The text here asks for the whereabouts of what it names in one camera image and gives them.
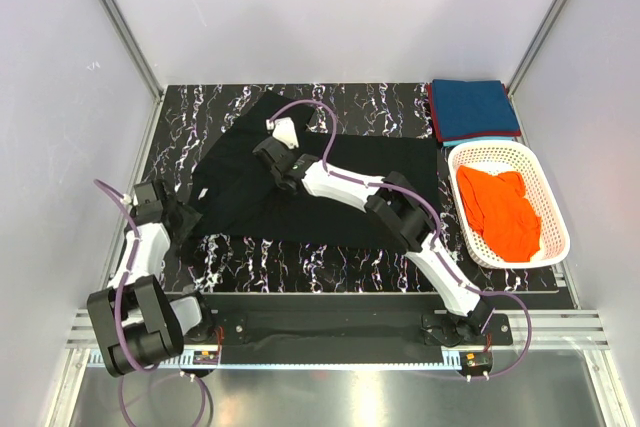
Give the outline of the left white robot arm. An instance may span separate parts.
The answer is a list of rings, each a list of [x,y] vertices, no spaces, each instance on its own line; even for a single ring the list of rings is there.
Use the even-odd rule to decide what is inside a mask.
[[[171,248],[180,247],[201,218],[160,180],[139,183],[122,194],[94,184],[126,220],[125,247],[107,287],[89,295],[87,310],[104,365],[113,377],[148,370],[183,353],[185,338],[208,341],[216,319],[202,295],[169,300],[159,276]]]

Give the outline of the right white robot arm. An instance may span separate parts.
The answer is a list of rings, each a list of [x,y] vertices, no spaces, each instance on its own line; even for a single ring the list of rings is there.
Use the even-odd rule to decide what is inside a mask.
[[[253,150],[276,186],[290,192],[339,202],[367,215],[435,287],[453,317],[457,337],[476,343],[490,330],[493,309],[447,252],[440,240],[435,209],[398,172],[386,177],[335,167],[268,137]]]

